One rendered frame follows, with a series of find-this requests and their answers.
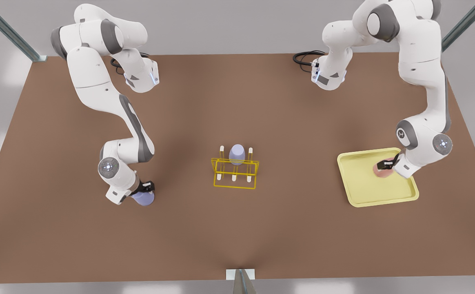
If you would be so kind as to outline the pink cup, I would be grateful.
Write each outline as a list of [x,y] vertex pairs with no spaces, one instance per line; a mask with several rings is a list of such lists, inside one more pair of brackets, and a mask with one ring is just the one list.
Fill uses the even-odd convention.
[[376,164],[373,166],[374,174],[379,178],[387,178],[389,175],[393,173],[393,169],[389,170],[377,170]]

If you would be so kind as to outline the lavender cup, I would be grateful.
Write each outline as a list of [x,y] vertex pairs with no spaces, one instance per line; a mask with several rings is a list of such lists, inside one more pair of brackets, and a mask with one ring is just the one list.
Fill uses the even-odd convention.
[[133,195],[131,195],[133,199],[139,204],[139,205],[151,205],[154,201],[154,191],[151,192],[137,192]]
[[245,161],[243,145],[233,145],[229,152],[229,160],[233,165],[241,165]]

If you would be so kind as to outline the pale yellow tray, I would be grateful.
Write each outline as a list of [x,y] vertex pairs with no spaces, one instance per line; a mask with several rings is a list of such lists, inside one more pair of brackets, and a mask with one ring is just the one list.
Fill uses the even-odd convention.
[[337,156],[344,189],[351,205],[360,208],[419,198],[413,177],[405,179],[393,172],[388,177],[381,178],[373,171],[377,162],[393,158],[399,151],[399,148],[392,147],[341,153]]

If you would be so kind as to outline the silver frame post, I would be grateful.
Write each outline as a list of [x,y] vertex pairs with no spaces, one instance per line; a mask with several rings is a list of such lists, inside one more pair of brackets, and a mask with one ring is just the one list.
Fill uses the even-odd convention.
[[475,22],[475,5],[442,39],[442,52],[458,39]]
[[0,32],[6,36],[23,54],[25,54],[32,62],[45,62],[47,56],[39,55],[21,35],[19,35],[8,22],[0,15]]
[[233,294],[257,294],[252,284],[254,269],[226,269],[226,280],[232,280]]

